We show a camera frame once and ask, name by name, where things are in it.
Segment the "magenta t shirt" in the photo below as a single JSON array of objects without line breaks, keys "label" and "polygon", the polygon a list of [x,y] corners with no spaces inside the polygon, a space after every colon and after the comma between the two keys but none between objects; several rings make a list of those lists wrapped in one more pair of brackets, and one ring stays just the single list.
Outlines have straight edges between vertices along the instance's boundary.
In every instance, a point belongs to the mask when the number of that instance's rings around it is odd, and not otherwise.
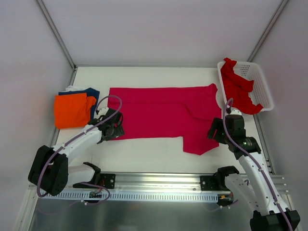
[{"label": "magenta t shirt", "polygon": [[215,84],[185,88],[110,88],[107,106],[121,107],[121,140],[176,138],[183,151],[203,155],[219,143],[209,139],[214,118],[221,118]]}]

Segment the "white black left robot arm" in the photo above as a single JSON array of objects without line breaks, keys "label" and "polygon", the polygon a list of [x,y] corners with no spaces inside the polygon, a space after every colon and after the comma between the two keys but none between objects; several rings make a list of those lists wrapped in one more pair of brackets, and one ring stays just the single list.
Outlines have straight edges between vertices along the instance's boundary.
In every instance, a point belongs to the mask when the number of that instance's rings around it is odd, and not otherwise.
[{"label": "white black left robot arm", "polygon": [[123,114],[110,108],[106,114],[92,119],[68,141],[53,147],[39,147],[28,181],[52,196],[61,193],[66,186],[97,187],[102,179],[99,167],[90,162],[79,166],[71,166],[70,163],[87,148],[123,136],[122,123]]}]

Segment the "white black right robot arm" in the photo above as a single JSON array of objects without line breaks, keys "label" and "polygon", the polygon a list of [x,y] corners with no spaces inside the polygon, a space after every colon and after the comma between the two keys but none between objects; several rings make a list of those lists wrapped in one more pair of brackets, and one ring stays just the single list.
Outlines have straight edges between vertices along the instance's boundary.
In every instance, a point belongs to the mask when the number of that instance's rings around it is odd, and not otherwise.
[{"label": "white black right robot arm", "polygon": [[258,142],[246,135],[244,118],[241,115],[214,118],[207,136],[228,146],[248,180],[243,180],[236,167],[228,166],[218,168],[207,185],[229,190],[244,201],[247,211],[252,213],[251,230],[294,231],[300,215],[289,208],[275,187]]}]

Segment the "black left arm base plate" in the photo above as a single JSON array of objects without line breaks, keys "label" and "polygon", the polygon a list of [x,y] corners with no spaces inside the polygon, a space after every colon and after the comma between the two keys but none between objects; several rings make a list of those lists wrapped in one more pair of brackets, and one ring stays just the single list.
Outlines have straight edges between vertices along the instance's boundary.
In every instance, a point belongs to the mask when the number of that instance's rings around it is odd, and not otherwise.
[{"label": "black left arm base plate", "polygon": [[111,173],[95,173],[93,178],[90,181],[87,181],[89,185],[85,185],[82,183],[76,183],[73,185],[73,188],[92,188],[98,189],[96,186],[103,186],[107,189],[114,189],[116,182],[116,174]]}]

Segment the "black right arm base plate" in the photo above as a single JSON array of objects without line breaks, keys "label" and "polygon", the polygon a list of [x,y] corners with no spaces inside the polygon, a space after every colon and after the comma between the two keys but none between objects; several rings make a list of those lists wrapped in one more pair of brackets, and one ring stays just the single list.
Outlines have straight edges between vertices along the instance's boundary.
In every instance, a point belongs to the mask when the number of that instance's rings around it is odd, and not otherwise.
[{"label": "black right arm base plate", "polygon": [[227,191],[228,189],[223,187],[215,176],[200,176],[200,188],[201,191]]}]

